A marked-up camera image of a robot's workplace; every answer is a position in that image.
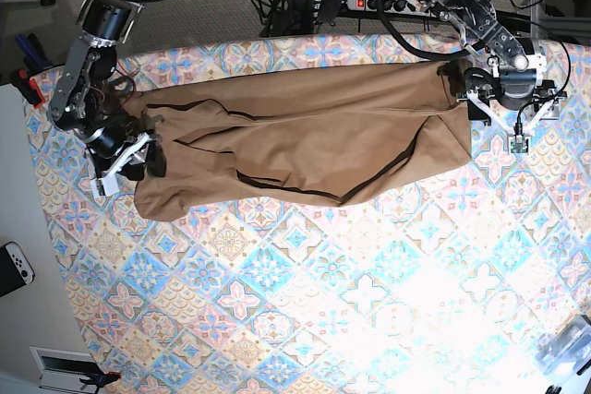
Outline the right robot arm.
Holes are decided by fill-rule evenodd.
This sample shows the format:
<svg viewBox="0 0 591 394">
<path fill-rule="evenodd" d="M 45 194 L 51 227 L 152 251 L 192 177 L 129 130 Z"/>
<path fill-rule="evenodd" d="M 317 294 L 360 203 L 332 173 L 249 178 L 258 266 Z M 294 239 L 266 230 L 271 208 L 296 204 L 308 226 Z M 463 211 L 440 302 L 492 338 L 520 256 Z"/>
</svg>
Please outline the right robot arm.
<svg viewBox="0 0 591 394">
<path fill-rule="evenodd" d="M 61 131 L 85 145 L 97 179 L 119 174 L 140 181 L 163 177 L 166 159 L 155 124 L 124 108 L 124 93 L 110 83 L 117 74 L 116 49 L 124 43 L 147 0 L 85 0 L 79 36 L 67 55 L 47 114 Z"/>
</svg>

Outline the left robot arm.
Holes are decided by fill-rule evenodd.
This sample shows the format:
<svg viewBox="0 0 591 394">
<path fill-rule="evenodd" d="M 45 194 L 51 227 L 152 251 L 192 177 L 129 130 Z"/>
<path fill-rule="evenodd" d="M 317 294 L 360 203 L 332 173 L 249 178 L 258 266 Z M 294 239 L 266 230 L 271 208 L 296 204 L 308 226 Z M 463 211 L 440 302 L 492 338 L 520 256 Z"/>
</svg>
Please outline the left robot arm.
<svg viewBox="0 0 591 394">
<path fill-rule="evenodd" d="M 464 50 L 477 57 L 475 39 L 485 44 L 486 67 L 464 72 L 466 92 L 458 96 L 486 124 L 496 122 L 509 146 L 526 151 L 535 127 L 559 111 L 563 90 L 546 79 L 548 59 L 540 42 L 515 37 L 497 19 L 489 0 L 421 0 L 424 8 L 450 22 Z"/>
</svg>

